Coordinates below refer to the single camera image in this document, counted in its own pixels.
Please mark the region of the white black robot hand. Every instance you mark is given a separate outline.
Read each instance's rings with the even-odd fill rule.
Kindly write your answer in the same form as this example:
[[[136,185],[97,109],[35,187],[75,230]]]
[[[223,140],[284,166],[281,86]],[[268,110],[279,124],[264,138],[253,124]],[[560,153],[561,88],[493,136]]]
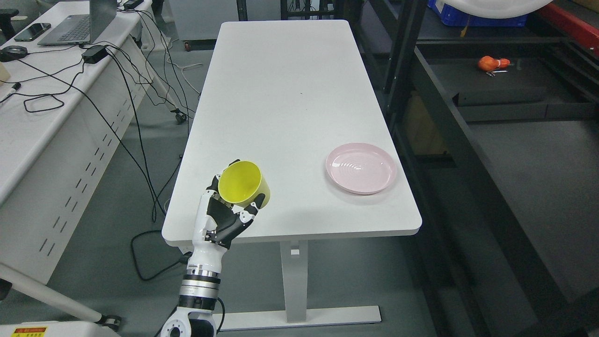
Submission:
[[[200,198],[192,235],[193,252],[186,267],[193,274],[201,271],[220,274],[223,255],[231,248],[233,239],[249,228],[262,209],[259,206],[264,194],[244,208],[223,200],[218,191],[221,174],[222,171],[212,177]]]

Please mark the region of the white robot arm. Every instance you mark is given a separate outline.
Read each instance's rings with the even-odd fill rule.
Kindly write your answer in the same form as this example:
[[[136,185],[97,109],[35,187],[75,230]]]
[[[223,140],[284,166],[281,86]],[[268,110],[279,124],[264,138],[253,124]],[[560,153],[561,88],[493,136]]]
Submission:
[[[159,337],[215,337],[218,324],[212,314],[218,302],[221,280],[219,274],[201,271],[186,273],[182,279],[177,307],[159,331]]]

